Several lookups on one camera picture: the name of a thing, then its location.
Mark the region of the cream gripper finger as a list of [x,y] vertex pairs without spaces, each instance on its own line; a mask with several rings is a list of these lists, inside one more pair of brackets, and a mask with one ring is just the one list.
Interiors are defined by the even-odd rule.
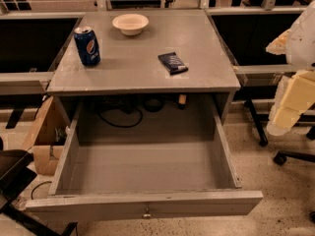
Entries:
[[284,135],[314,103],[314,71],[300,70],[291,78],[283,77],[269,114],[268,133],[273,136]]
[[266,47],[266,51],[274,55],[285,54],[286,41],[289,33],[290,33],[289,29],[281,33],[271,43],[268,44],[268,46]]

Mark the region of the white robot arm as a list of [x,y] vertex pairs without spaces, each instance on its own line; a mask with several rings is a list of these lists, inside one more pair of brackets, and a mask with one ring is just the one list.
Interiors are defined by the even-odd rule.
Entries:
[[286,62],[297,69],[291,78],[283,77],[279,82],[269,115],[268,133],[282,136],[315,103],[315,1],[266,51],[284,54]]

